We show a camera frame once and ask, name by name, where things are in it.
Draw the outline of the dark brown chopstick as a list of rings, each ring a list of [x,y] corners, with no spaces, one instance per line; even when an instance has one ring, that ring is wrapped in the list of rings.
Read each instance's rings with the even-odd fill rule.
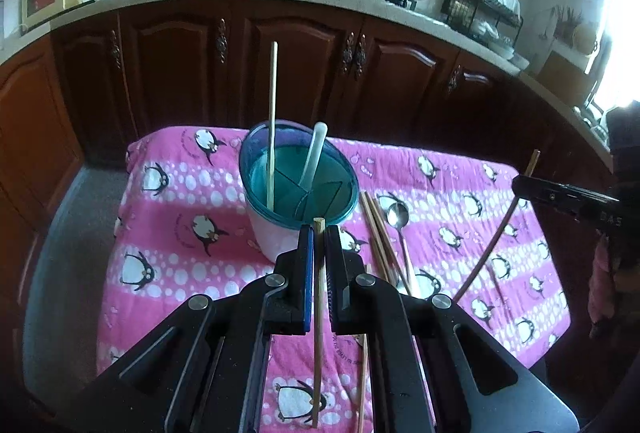
[[[530,156],[527,167],[525,168],[525,171],[523,173],[524,176],[530,176],[534,173],[540,155],[541,155],[541,151],[539,149],[533,150],[532,156]],[[469,274],[469,276],[466,277],[465,281],[462,283],[461,287],[452,298],[452,301],[454,301],[454,303],[458,303],[461,300],[465,292],[468,291],[469,288],[473,285],[474,280],[476,279],[478,274],[480,274],[480,271],[483,269],[484,265],[486,264],[489,257],[491,256],[492,251],[494,251],[494,249],[496,248],[496,245],[500,237],[504,233],[504,230],[506,229],[506,225],[510,223],[510,219],[513,216],[513,213],[515,212],[516,207],[518,206],[519,200],[520,198],[518,198],[518,196],[513,197],[508,207],[508,210],[506,210],[506,213],[504,213],[504,216],[501,219],[495,233],[492,235],[491,239],[489,240],[488,245],[486,245],[483,253],[480,255],[480,258],[472,268],[472,271]]]

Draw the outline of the light wooden chopstick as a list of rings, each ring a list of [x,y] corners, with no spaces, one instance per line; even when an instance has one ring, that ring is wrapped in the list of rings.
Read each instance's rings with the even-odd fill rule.
[[[324,286],[326,286],[326,265],[324,265],[324,231],[326,221],[314,218],[314,405],[312,406],[312,427],[319,425],[323,364],[323,314]]]
[[[367,194],[363,190],[361,190],[361,192],[359,193],[359,201],[362,207],[364,220],[367,223],[367,227],[370,233],[371,249],[373,257],[375,258],[376,266],[378,267],[378,274],[380,274],[380,277],[387,281],[387,283],[390,283],[392,286],[394,286],[394,274],[386,260],[383,244],[380,235],[378,234],[378,227],[376,227],[373,219],[373,214],[371,212],[371,207],[369,205],[369,199]]]

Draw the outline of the wooden lower kitchen cabinets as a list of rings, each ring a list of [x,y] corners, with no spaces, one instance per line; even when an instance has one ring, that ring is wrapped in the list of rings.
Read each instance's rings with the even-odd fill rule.
[[[336,136],[426,146],[597,190],[612,161],[546,88],[407,12],[287,0],[166,0],[63,17],[1,60],[1,309],[20,318],[39,242],[81,164],[118,167],[154,130],[277,113]]]

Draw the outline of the light chopstick near gripper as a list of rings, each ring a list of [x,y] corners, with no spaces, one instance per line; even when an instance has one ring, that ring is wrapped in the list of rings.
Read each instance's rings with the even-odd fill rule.
[[[367,405],[367,377],[369,371],[369,346],[366,335],[361,337],[362,363],[358,383],[358,410],[357,410],[357,432],[362,433],[364,429],[364,415]]]

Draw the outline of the brown chopstick on cloth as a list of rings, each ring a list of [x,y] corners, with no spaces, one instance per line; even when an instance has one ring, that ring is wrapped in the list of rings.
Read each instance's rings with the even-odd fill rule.
[[[378,232],[381,235],[381,239],[383,242],[383,247],[386,251],[386,257],[388,259],[388,263],[393,264],[396,271],[398,271],[398,276],[402,280],[402,284],[405,287],[408,295],[411,295],[411,287],[409,280],[407,279],[406,273],[402,268],[401,264],[397,259],[397,255],[395,250],[392,247],[392,243],[390,242],[390,235],[387,233],[387,229],[385,223],[383,221],[383,216],[381,213],[380,206],[378,205],[378,201],[373,196],[369,196],[370,205],[372,207],[373,219],[375,220],[376,225],[378,225]]]

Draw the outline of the light wooden chopstick on cloth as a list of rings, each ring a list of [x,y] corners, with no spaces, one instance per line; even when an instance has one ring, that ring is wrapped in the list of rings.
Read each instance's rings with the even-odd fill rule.
[[[373,214],[371,212],[371,207],[369,205],[369,199],[367,194],[363,190],[361,190],[361,192],[359,193],[359,201],[362,207],[364,220],[367,223],[367,227],[370,233],[371,249],[373,257],[375,258],[376,266],[378,267],[378,274],[380,274],[380,277],[387,281],[387,283],[390,283],[392,286],[394,286],[394,274],[386,260],[383,244],[380,235],[378,234],[378,227],[376,227],[373,219]]]

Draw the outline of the metal spoon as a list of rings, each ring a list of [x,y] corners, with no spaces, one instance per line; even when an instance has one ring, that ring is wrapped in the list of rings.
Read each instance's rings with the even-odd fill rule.
[[[394,227],[397,231],[408,280],[408,294],[413,297],[421,297],[420,286],[416,280],[416,275],[414,275],[408,245],[404,236],[404,229],[409,223],[409,211],[407,206],[400,200],[395,200],[387,209],[387,222],[390,223],[390,226]]]

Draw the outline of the pink penguin cloth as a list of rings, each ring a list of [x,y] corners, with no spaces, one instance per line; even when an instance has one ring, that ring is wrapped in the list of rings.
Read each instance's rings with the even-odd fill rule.
[[[104,370],[196,293],[231,297],[267,275],[239,171],[244,132],[171,127],[132,143],[96,340]],[[405,202],[405,237],[424,297],[455,295],[513,199],[505,164],[408,147],[336,140],[360,187]],[[523,365],[570,327],[570,311],[533,207],[518,206],[461,306]],[[356,337],[324,340],[319,425],[312,427],[312,339],[275,338],[262,429],[357,432],[362,361]],[[372,430],[371,387],[363,431]]]

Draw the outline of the white teal-rimmed utensil holder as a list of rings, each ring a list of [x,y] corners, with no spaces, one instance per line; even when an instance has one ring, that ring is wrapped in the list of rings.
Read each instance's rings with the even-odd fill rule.
[[[294,249],[304,225],[322,217],[341,225],[354,211],[359,181],[354,167],[334,143],[324,141],[311,182],[309,152],[314,131],[293,121],[257,124],[243,138],[241,181],[257,245],[271,262]]]

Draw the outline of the black dish rack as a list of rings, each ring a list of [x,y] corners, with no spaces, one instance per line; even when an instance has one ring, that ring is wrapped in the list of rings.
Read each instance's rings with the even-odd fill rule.
[[[515,45],[524,24],[523,17],[515,14],[497,0],[442,0],[440,12],[445,24],[476,41],[483,40],[487,31],[480,32],[486,23],[499,37]]]

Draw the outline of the light chopstick in holder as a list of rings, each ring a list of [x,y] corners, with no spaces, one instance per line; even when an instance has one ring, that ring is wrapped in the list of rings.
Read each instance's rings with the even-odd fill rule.
[[[277,41],[271,42],[269,68],[269,112],[268,112],[268,148],[267,148],[267,176],[266,202],[269,211],[274,208],[274,172],[276,172],[276,156],[274,156],[274,138],[276,137],[276,109],[278,82],[278,51]]]

